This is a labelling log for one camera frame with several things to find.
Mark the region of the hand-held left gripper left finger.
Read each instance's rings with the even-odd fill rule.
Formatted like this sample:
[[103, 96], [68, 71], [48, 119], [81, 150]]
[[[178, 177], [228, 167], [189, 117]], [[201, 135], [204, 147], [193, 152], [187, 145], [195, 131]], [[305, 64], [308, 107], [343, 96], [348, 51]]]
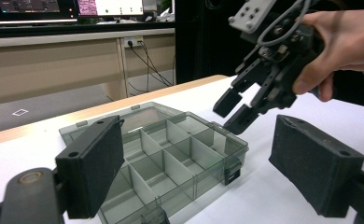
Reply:
[[95, 217], [104, 203], [124, 163], [123, 122], [119, 116], [95, 121], [56, 157], [70, 218]]

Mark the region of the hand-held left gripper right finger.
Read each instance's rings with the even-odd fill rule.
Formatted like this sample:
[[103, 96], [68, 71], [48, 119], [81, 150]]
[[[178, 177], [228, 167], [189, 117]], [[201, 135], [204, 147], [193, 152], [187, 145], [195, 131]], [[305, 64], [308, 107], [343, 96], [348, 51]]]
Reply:
[[269, 162], [323, 217], [345, 217], [364, 155], [302, 119], [276, 117]]

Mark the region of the transparent grey compartment box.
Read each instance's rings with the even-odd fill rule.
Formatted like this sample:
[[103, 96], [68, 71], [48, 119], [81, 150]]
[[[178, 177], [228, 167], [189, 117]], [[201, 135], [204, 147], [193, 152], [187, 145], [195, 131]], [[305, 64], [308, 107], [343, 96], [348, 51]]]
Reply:
[[240, 176], [248, 143], [215, 122], [153, 102], [114, 114], [124, 120], [125, 162], [98, 212], [103, 224], [168, 224]]

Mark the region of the black curtain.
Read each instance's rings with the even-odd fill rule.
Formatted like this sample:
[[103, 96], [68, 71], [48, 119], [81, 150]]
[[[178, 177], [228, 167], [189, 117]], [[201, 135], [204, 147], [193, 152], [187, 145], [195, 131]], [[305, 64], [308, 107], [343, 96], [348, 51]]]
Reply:
[[[228, 25], [245, 0], [175, 0], [177, 80], [234, 74], [253, 46]], [[364, 9], [364, 0], [318, 0], [313, 12]], [[332, 98], [364, 105], [364, 71], [338, 70]]]

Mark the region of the long beige desk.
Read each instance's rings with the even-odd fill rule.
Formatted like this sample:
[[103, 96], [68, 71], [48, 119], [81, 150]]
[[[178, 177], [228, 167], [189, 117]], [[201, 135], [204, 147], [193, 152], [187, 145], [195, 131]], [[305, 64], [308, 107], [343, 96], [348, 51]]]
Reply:
[[127, 79], [145, 70], [125, 45], [139, 36], [158, 70], [173, 68], [173, 28], [0, 38], [0, 104], [96, 84], [126, 98]]

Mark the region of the bright white-screen computer monitor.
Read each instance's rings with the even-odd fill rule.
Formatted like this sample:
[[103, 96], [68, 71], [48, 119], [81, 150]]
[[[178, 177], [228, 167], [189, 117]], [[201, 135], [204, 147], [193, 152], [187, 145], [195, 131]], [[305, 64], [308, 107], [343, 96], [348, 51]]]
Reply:
[[143, 0], [76, 0], [80, 16], [142, 15]]

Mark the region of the dark computer monitor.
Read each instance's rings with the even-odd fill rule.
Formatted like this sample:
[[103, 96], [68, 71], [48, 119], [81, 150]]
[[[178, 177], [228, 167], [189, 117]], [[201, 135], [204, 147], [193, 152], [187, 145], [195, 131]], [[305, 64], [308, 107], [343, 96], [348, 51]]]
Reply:
[[60, 12], [57, 0], [0, 0], [3, 13]]

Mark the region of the white wall power socket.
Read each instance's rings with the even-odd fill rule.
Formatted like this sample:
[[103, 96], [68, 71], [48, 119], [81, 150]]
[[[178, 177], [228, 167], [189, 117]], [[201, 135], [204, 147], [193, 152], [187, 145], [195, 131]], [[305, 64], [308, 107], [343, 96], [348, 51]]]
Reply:
[[139, 36], [127, 36], [124, 38], [124, 47], [130, 48], [130, 47], [139, 47], [140, 44], [144, 41], [144, 38]]

